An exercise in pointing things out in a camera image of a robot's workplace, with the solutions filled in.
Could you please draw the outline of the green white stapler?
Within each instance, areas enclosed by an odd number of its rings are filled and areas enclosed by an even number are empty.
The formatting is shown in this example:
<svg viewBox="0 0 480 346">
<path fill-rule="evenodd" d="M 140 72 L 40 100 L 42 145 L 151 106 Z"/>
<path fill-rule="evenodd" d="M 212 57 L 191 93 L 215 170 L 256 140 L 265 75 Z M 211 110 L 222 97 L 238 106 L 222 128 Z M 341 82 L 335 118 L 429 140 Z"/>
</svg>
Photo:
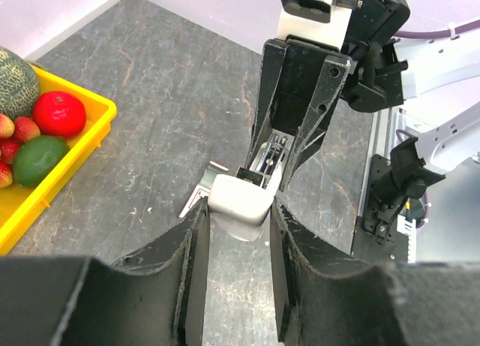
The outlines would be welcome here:
<svg viewBox="0 0 480 346">
<path fill-rule="evenodd" d="M 215 177 L 208 210 L 230 236 L 244 242 L 259 236 L 281 183 L 289 141 L 288 135 L 275 131 L 248 168 L 238 168 L 234 176 Z"/>
</svg>

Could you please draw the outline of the red white staple box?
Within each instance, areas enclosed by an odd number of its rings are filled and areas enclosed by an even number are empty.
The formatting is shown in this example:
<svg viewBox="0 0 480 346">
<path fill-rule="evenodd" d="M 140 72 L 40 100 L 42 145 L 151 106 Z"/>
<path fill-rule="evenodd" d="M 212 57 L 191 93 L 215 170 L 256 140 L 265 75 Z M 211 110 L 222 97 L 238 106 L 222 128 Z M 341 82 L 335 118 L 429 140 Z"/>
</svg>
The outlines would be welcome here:
<svg viewBox="0 0 480 346">
<path fill-rule="evenodd" d="M 217 175 L 226 174 L 228 172 L 229 169 L 227 167 L 222 166 L 214 161 L 210 161 L 204 170 L 201 180 L 187 199 L 187 202 L 180 212 L 179 217 L 184 218 L 192 209 L 192 207 L 198 202 L 198 200 L 209 196 L 213 182 Z"/>
</svg>

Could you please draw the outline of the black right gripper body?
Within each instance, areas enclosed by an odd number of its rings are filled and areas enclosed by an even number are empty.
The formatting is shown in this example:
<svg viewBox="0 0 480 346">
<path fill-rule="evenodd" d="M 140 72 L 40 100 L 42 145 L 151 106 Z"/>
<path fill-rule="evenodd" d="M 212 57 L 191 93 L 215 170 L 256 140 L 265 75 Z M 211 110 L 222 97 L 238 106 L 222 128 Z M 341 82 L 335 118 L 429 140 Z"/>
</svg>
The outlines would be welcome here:
<svg viewBox="0 0 480 346">
<path fill-rule="evenodd" d="M 273 129 L 295 136 L 305 116 L 325 58 L 349 56 L 330 47 L 298 39 L 290 38 L 285 42 L 286 55 L 273 103 Z M 328 127 L 337 103 L 331 109 Z"/>
</svg>

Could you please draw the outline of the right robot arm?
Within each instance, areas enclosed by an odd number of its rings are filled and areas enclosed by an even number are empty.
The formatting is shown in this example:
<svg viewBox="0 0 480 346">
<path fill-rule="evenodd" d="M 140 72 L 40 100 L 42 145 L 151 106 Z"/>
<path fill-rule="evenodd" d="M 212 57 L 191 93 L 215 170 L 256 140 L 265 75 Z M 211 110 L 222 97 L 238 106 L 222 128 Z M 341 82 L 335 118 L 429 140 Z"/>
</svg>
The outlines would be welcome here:
<svg viewBox="0 0 480 346">
<path fill-rule="evenodd" d="M 397 45 L 398 38 L 443 40 L 478 21 L 448 30 L 403 32 L 407 0 L 281 0 L 275 38 L 262 52 L 256 116 L 246 167 L 255 175 L 241 192 L 231 234 L 255 240 L 275 194 L 321 148 L 338 101 L 375 113 L 440 86 L 474 77 L 460 53 L 441 60 L 425 47 Z"/>
</svg>

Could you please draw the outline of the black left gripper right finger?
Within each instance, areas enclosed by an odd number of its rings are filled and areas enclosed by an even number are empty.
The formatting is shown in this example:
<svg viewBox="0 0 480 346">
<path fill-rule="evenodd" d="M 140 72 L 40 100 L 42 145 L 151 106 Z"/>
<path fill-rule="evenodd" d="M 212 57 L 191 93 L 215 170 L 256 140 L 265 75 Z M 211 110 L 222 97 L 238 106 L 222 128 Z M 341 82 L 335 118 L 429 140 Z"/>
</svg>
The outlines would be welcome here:
<svg viewBox="0 0 480 346">
<path fill-rule="evenodd" d="M 369 264 L 330 245 L 280 201 L 270 250 L 285 345 L 477 345 L 477 263 Z"/>
</svg>

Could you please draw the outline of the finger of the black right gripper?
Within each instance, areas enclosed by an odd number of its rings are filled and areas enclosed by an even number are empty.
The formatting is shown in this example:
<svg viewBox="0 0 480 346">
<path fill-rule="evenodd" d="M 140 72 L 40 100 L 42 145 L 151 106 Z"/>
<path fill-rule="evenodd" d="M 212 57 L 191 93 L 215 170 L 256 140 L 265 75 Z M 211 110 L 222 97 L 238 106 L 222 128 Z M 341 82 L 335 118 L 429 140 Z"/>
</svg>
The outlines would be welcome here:
<svg viewBox="0 0 480 346">
<path fill-rule="evenodd" d="M 279 190 L 285 191 L 295 171 L 321 147 L 328 117 L 335 107 L 351 68 L 350 57 L 328 56 L 322 64 L 312 97 L 289 149 Z"/>
<path fill-rule="evenodd" d="M 278 39 L 267 40 L 263 46 L 256 113 L 245 161 L 246 168 L 252 165 L 261 145 L 269 139 L 272 133 L 271 108 L 281 76 L 286 50 L 287 43 Z"/>
</svg>

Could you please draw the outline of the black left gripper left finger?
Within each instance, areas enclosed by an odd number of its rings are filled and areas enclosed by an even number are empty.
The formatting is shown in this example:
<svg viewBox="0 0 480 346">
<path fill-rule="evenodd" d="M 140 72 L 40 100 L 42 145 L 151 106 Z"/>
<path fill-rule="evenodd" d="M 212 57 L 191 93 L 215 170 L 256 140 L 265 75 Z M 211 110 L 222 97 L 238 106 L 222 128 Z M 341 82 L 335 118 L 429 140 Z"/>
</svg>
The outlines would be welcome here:
<svg viewBox="0 0 480 346">
<path fill-rule="evenodd" d="M 199 200 L 176 226 L 108 264 L 3 257 L 3 345 L 200 345 L 210 218 Z"/>
</svg>

